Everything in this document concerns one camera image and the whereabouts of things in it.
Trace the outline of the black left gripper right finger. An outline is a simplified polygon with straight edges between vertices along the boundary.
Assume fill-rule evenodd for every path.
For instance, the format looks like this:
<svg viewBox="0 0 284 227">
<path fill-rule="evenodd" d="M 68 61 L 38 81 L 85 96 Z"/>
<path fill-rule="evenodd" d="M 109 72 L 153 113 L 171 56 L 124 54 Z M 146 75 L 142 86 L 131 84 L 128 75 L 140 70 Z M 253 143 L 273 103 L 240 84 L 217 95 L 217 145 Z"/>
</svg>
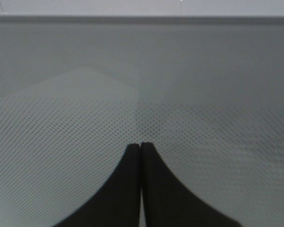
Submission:
<svg viewBox="0 0 284 227">
<path fill-rule="evenodd" d="M 208 205 L 171 172 L 153 143 L 141 144 L 142 197 L 148 227 L 239 227 Z"/>
</svg>

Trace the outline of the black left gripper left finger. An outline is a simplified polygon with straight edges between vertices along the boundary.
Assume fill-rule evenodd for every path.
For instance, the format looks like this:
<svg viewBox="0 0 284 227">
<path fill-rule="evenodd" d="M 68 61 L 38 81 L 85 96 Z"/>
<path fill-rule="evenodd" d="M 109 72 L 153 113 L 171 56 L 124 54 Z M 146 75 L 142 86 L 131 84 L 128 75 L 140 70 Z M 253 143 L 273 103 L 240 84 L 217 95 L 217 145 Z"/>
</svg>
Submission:
<svg viewBox="0 0 284 227">
<path fill-rule="evenodd" d="M 129 144 L 113 173 L 56 227 L 137 227 L 140 219 L 140 145 Z"/>
</svg>

